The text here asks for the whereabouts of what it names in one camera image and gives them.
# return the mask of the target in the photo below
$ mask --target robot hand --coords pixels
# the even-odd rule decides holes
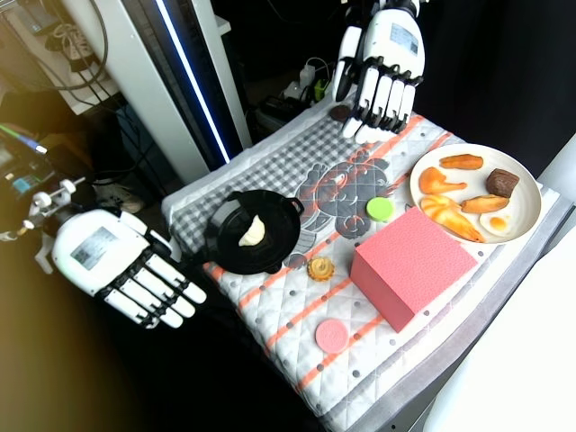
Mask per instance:
[[[380,5],[366,31],[346,29],[334,75],[337,102],[358,79],[354,107],[342,129],[358,144],[404,130],[424,72],[424,45],[414,20],[419,0],[381,0]]]
[[[206,293],[176,270],[170,246],[138,218],[105,210],[80,213],[58,229],[52,260],[85,293],[146,329],[180,327]]]

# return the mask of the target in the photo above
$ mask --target plate of food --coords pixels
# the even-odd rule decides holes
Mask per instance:
[[[414,203],[465,243],[502,244],[529,232],[540,216],[536,180],[494,148],[454,144],[430,151],[412,169]]]

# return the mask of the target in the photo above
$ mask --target blue led light strip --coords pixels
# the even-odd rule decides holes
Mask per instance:
[[[164,20],[164,24],[166,25],[166,28],[168,29],[168,32],[170,33],[170,38],[172,39],[172,42],[174,43],[176,51],[178,52],[178,57],[180,57],[180,61],[182,61],[182,64],[184,65],[184,70],[186,71],[186,74],[188,75],[188,79],[190,80],[190,84],[192,84],[192,88],[193,88],[194,92],[196,93],[196,97],[198,97],[198,101],[200,102],[200,106],[202,107],[202,110],[204,111],[204,115],[206,116],[206,120],[208,121],[208,124],[210,124],[210,129],[212,130],[212,133],[214,134],[214,138],[216,139],[216,142],[218,143],[220,153],[224,156],[224,160],[228,164],[230,162],[230,158],[228,157],[228,153],[226,152],[226,149],[224,148],[224,144],[222,143],[222,139],[220,137],[220,134],[218,133],[218,130],[216,129],[216,125],[214,124],[214,120],[212,118],[212,115],[210,114],[210,110],[208,109],[208,105],[206,105],[206,101],[204,100],[204,96],[203,96],[202,92],[200,91],[200,87],[198,86],[198,82],[196,81],[196,77],[194,76],[194,72],[192,71],[192,68],[190,67],[190,62],[188,61],[188,58],[186,57],[186,55],[184,53],[184,49],[182,48],[182,43],[180,43],[180,40],[178,39],[178,34],[176,33],[176,29],[174,28],[174,25],[172,24],[172,19],[170,18],[170,14],[168,13],[168,10],[166,9],[166,6],[164,5],[164,2],[162,0],[156,0],[156,5],[158,6],[158,10],[160,11],[160,14],[162,15],[162,19]]]

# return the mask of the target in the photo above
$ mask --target box top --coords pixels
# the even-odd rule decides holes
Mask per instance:
[[[412,208],[356,253],[415,313],[476,265],[440,226]]]

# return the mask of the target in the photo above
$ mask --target white chair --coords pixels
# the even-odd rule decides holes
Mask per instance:
[[[576,202],[576,135],[538,181]],[[412,430],[576,429],[574,226],[576,214],[436,396],[423,429]]]

